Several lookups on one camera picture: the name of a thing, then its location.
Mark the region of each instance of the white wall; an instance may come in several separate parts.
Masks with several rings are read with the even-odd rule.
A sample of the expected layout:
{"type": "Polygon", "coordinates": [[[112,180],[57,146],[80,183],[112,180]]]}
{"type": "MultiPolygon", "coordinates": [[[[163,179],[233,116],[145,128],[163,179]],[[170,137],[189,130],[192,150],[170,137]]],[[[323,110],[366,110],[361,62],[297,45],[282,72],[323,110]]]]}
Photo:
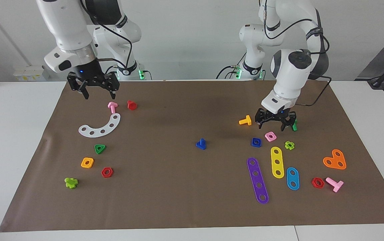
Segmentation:
{"type": "MultiPolygon", "coordinates": [[[[325,36],[331,43],[326,75],[335,80],[354,80],[384,47],[384,1],[311,2],[320,12],[325,36]]],[[[238,37],[241,26],[259,23],[257,0],[122,3],[128,17],[143,32],[142,40],[134,44],[134,55],[154,79],[215,78],[222,67],[236,64],[245,52],[238,37]]],[[[35,0],[0,0],[0,26],[18,48],[14,54],[7,51],[0,56],[0,70],[6,67],[1,63],[13,55],[23,55],[31,64],[42,65],[43,57],[56,45],[35,0]]],[[[265,48],[264,68],[269,69],[271,56],[278,49],[305,47],[304,33],[292,28],[282,46],[265,48]]]]}

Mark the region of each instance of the red square nut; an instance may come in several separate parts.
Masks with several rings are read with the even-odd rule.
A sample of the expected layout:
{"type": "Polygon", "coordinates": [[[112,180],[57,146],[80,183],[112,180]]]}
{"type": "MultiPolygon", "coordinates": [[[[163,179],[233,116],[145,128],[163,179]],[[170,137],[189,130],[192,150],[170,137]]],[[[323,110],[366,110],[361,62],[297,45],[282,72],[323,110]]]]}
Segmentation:
{"type": "Polygon", "coordinates": [[[319,177],[314,177],[314,179],[311,181],[312,185],[315,187],[315,188],[323,188],[324,187],[324,182],[321,178],[319,177]]]}
{"type": "Polygon", "coordinates": [[[113,175],[113,169],[111,167],[105,167],[101,171],[101,174],[103,175],[104,178],[111,177],[113,175]]]}

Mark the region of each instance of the orange heart-shaped piece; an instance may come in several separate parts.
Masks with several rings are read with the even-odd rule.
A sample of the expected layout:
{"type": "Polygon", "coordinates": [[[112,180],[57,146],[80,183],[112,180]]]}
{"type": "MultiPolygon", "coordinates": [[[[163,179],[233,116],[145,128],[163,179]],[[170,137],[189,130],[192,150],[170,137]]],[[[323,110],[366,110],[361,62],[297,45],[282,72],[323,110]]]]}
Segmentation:
{"type": "Polygon", "coordinates": [[[333,149],[331,151],[333,157],[325,157],[323,163],[325,166],[335,169],[344,170],[347,168],[347,163],[345,162],[345,157],[342,151],[338,149],[333,149]]]}

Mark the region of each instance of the green led light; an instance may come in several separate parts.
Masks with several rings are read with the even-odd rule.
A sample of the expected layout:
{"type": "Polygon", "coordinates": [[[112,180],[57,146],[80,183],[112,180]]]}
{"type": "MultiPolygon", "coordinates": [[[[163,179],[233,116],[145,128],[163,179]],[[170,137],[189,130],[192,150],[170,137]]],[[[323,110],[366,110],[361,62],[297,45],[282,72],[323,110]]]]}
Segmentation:
{"type": "Polygon", "coordinates": [[[238,69],[236,70],[236,75],[235,75],[235,78],[236,79],[241,79],[241,73],[243,71],[238,67],[238,69]]]}
{"type": "Polygon", "coordinates": [[[145,79],[145,73],[142,70],[138,70],[138,75],[140,75],[141,80],[145,79]]]}

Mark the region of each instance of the brown paper mat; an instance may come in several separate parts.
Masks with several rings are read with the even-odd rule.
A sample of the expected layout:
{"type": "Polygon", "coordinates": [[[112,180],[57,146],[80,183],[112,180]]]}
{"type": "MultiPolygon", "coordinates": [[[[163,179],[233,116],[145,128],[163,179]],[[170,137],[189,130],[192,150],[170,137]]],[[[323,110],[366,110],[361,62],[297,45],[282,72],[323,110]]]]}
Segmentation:
{"type": "MultiPolygon", "coordinates": [[[[147,229],[226,226],[278,226],[384,223],[384,180],[330,88],[313,107],[296,106],[298,131],[280,123],[262,130],[238,124],[254,117],[273,81],[126,82],[117,92],[119,126],[91,139],[78,128],[108,122],[107,91],[89,88],[90,99],[62,92],[36,153],[24,174],[0,232],[66,229],[147,229]],[[137,102],[137,110],[126,101],[137,102]],[[264,140],[273,131],[274,142],[264,140]],[[207,150],[195,147],[201,137],[207,150]],[[263,139],[262,148],[250,145],[263,139]],[[296,148],[284,148],[290,140],[296,148]],[[101,154],[95,144],[105,144],[101,154]],[[283,150],[284,168],[299,171],[301,188],[271,173],[270,148],[283,150]],[[327,168],[322,159],[338,148],[346,170],[327,168]],[[80,167],[93,157],[91,169],[80,167]],[[247,158],[255,157],[269,193],[255,199],[247,158]],[[103,178],[111,166],[114,174],[103,178]],[[64,178],[79,180],[76,189],[64,178]],[[338,193],[313,177],[345,184],[338,193]]],[[[298,102],[310,103],[325,82],[308,81],[298,102]]]]}

